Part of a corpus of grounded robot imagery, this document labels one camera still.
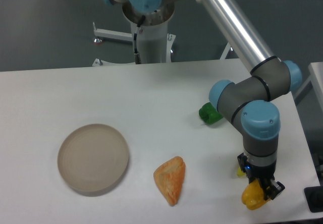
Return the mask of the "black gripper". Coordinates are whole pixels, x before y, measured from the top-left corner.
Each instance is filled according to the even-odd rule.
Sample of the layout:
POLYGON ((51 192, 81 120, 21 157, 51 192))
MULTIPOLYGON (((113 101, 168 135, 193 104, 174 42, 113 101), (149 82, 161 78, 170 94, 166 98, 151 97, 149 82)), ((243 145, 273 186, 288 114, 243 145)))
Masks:
POLYGON ((263 199, 265 201, 274 200, 285 190, 285 186, 281 182, 275 181, 276 160, 265 166, 257 166, 251 163, 251 159, 244 153, 238 155, 237 159, 240 170, 247 175, 250 182, 254 179, 262 181, 263 199))

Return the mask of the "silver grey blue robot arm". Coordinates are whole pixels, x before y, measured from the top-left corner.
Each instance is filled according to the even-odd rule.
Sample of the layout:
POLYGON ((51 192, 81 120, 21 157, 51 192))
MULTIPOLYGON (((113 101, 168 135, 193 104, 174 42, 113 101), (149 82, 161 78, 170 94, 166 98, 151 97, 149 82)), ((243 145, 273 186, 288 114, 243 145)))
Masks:
MULTIPOLYGON (((104 0, 121 4, 131 23, 135 63, 167 61, 166 26, 178 0, 104 0)), ((234 0, 196 0, 210 14, 233 47, 250 77, 240 83, 217 82, 210 90, 211 105, 243 137, 244 151, 238 156, 240 169, 250 182, 257 180, 264 200, 274 199, 284 185, 275 181, 280 113, 272 100, 296 90, 302 80, 298 66, 281 61, 265 44, 234 0)))

